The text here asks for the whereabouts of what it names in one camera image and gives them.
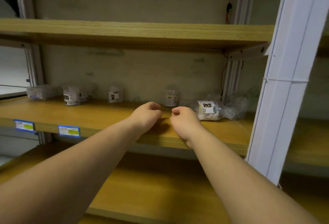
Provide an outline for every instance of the person's left arm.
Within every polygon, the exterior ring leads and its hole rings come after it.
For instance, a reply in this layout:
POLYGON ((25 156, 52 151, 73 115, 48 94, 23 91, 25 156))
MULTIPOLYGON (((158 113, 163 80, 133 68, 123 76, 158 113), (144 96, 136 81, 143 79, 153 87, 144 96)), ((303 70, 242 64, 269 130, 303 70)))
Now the person's left arm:
POLYGON ((130 117, 0 185, 0 223, 78 223, 128 147, 161 117, 150 102, 130 117))

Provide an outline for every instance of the text on price tag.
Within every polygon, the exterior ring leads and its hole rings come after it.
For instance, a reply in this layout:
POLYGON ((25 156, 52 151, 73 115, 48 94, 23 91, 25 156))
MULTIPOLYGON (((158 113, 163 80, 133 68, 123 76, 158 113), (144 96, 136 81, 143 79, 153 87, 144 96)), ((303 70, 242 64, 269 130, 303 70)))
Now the text on price tag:
POLYGON ((60 136, 81 137, 80 136, 80 127, 59 125, 58 130, 59 130, 60 136))
POLYGON ((34 122, 23 121, 23 120, 18 120, 18 119, 14 119, 14 122, 15 122, 17 130, 23 130, 23 131, 27 131, 27 132, 33 132, 33 133, 35 132, 34 122))

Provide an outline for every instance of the white column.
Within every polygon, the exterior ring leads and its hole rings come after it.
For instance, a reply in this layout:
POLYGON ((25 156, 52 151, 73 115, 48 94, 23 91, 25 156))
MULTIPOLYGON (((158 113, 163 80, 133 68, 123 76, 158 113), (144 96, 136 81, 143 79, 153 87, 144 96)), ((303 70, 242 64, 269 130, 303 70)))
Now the white column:
POLYGON ((329 8, 281 0, 246 161, 278 184, 329 8))

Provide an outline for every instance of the blue price tag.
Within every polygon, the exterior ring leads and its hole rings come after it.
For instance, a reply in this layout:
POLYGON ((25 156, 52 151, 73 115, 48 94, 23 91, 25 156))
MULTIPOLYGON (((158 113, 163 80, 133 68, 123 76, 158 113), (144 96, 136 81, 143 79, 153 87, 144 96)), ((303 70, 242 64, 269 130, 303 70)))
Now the blue price tag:
POLYGON ((75 137, 75 138, 81 137, 80 127, 59 125, 58 130, 59 130, 60 136, 68 136, 68 137, 75 137))
POLYGON ((35 133, 34 122, 23 121, 19 119, 14 119, 14 122, 17 130, 35 133))

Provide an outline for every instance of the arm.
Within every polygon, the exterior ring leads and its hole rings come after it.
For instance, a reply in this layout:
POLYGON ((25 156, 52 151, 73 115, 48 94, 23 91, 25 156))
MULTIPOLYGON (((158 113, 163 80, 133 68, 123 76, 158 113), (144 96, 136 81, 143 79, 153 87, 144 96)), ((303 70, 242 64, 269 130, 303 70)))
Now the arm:
POLYGON ((191 109, 178 107, 172 112, 175 131, 194 149, 233 223, 319 223, 208 132, 191 109))
POLYGON ((77 223, 130 144, 161 117, 147 103, 83 142, 0 185, 1 223, 77 223))

